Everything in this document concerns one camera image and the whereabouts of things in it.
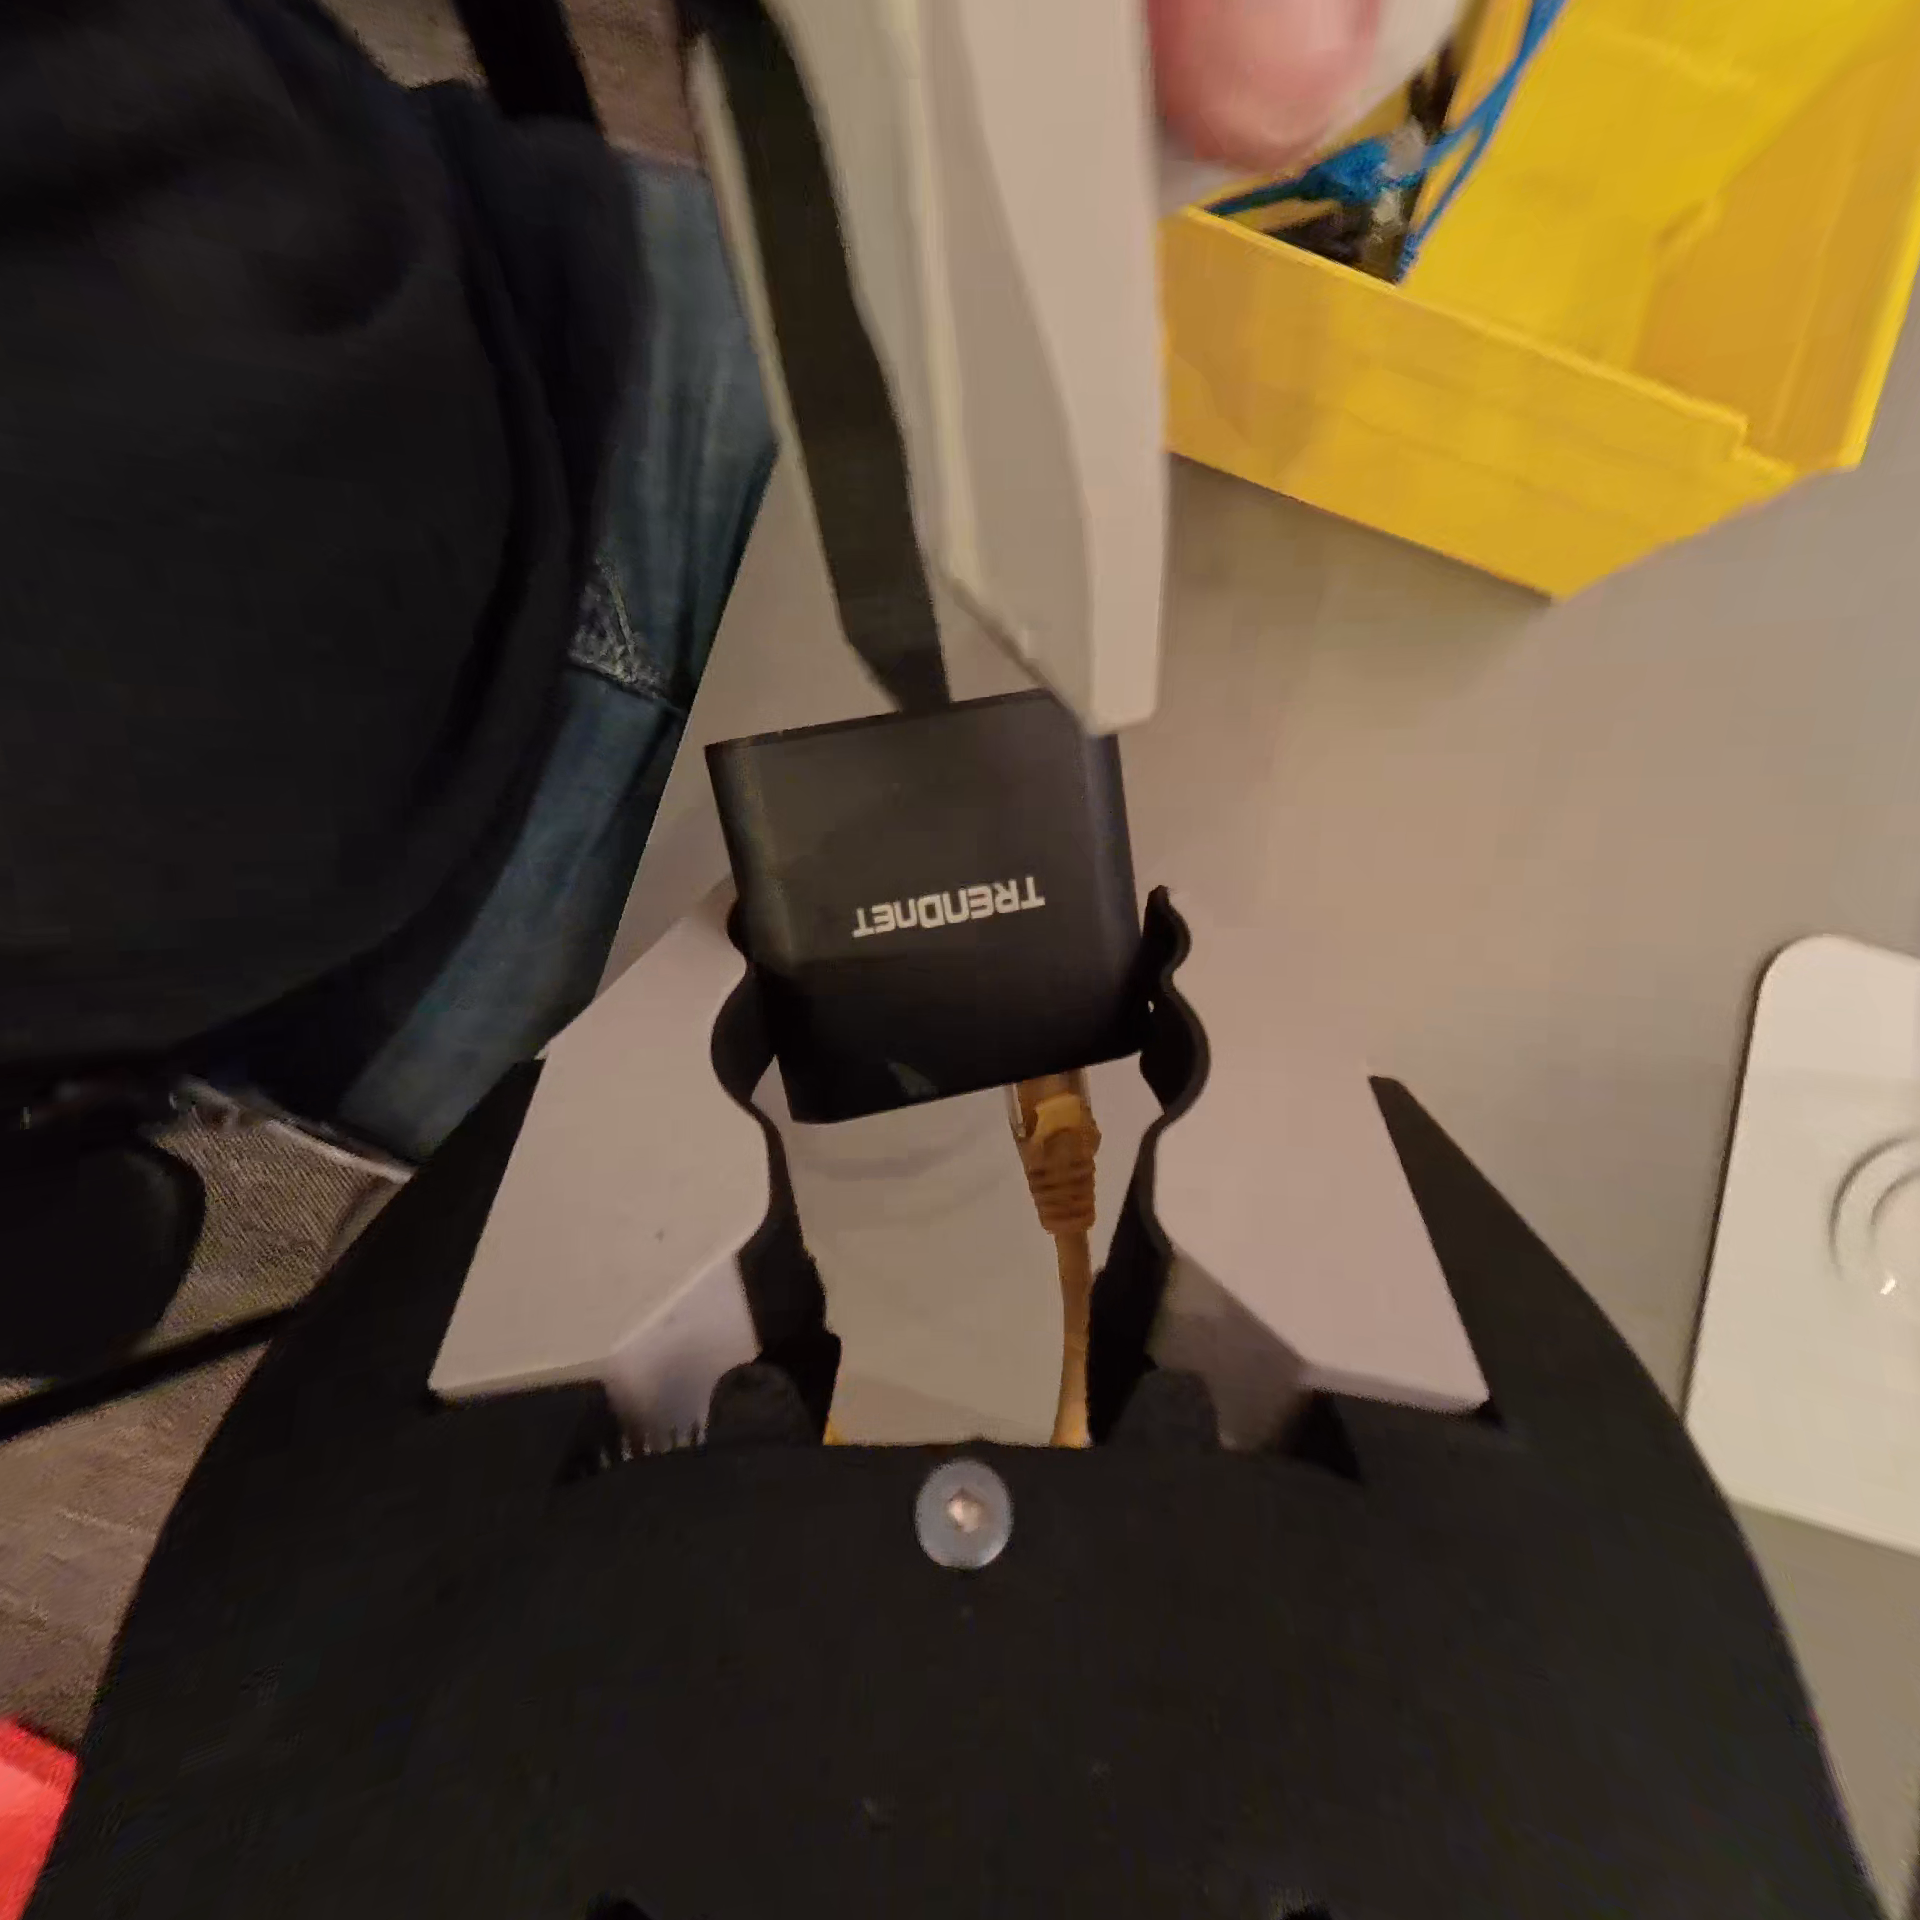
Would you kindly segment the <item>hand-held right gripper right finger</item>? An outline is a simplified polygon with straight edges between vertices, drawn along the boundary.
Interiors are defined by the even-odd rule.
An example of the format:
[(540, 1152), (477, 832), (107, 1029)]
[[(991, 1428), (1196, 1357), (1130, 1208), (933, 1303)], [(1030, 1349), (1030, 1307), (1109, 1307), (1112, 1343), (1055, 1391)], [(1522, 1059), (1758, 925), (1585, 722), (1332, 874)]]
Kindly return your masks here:
[(1484, 1369), (1349, 1020), (1309, 971), (1159, 882), (1143, 919), (1157, 1115), (1090, 1285), (1090, 1444), (1207, 1391), (1278, 1444), (1309, 1391), (1478, 1416)]

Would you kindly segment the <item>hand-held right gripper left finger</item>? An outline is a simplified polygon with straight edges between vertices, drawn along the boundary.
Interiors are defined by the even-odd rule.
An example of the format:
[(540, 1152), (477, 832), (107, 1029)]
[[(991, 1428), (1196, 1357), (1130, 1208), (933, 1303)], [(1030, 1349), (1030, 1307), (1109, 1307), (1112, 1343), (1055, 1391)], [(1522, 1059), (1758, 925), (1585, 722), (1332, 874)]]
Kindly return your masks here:
[(540, 1052), (430, 1391), (600, 1382), (634, 1444), (693, 1444), (750, 1361), (831, 1424), (838, 1340), (807, 1249), (758, 971), (715, 882)]

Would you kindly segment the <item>yellow plastic bin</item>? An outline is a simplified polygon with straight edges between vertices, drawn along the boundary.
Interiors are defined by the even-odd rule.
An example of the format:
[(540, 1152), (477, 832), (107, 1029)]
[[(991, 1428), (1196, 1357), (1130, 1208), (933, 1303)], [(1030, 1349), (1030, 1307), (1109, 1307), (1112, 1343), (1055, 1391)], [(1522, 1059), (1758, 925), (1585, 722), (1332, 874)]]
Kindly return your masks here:
[(1162, 220), (1168, 449), (1574, 595), (1859, 462), (1920, 254), (1912, 0), (1466, 4), (1397, 275)]

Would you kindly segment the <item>black network switch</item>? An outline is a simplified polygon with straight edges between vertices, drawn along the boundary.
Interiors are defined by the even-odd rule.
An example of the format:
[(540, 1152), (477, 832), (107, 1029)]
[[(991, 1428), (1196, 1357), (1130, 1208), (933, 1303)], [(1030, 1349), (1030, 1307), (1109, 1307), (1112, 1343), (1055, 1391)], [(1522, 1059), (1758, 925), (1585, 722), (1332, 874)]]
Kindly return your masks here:
[(1044, 692), (707, 746), (788, 1115), (897, 1115), (1143, 1047), (1112, 736)]

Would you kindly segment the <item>person's left hand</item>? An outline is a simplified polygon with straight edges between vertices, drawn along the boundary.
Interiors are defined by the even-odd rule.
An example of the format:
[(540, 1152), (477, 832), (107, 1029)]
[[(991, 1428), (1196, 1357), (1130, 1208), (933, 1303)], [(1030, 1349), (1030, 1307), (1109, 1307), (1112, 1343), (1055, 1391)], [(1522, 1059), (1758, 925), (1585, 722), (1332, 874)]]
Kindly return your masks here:
[(1352, 115), (1381, 30), (1381, 0), (1150, 0), (1159, 128), (1190, 162), (1278, 169)]

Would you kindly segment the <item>person's blue jeans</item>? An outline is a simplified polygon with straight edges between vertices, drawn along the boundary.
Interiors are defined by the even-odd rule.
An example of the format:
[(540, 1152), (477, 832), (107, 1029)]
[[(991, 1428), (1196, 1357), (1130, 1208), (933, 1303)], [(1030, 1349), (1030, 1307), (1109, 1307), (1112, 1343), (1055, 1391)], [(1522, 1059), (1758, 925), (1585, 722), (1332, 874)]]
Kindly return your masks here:
[(591, 1004), (780, 455), (707, 176), (623, 169), (648, 317), (558, 735), (491, 897), (338, 1099), (413, 1163)]

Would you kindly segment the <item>clear sign stand white base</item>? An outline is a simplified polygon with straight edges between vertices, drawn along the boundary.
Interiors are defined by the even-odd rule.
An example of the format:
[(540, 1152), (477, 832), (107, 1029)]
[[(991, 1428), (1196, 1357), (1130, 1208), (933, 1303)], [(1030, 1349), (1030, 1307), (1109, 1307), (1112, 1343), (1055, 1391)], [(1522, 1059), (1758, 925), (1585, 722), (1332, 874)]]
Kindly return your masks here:
[(1687, 1428), (1732, 1502), (1920, 1548), (1920, 960), (1786, 943), (1755, 994)]

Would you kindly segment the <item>black rounded object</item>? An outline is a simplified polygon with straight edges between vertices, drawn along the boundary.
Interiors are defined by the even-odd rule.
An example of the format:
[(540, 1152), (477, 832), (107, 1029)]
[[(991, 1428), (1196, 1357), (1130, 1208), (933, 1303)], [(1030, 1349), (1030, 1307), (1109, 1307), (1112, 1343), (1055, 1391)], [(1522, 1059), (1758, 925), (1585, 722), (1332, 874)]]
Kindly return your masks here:
[(167, 1320), (205, 1228), (202, 1173), (159, 1145), (175, 1120), (156, 1066), (3, 1066), (3, 1380), (107, 1369)]

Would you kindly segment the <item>person's black sweater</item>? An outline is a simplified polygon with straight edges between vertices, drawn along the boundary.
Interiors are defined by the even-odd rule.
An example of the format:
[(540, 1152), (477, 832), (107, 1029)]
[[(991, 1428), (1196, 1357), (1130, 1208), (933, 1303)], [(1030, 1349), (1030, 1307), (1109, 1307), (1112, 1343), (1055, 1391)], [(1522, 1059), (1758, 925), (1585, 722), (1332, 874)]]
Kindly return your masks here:
[(3, 1065), (430, 976), (526, 817), (641, 317), (578, 78), (0, 15)]

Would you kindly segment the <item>red object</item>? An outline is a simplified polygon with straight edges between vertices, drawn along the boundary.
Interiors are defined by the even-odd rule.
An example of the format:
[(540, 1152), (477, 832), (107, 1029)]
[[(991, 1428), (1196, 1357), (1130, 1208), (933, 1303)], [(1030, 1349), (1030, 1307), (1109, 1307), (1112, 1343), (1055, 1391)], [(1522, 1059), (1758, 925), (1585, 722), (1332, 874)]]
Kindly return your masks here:
[(0, 1915), (17, 1920), (59, 1836), (78, 1758), (17, 1716), (0, 1716)]

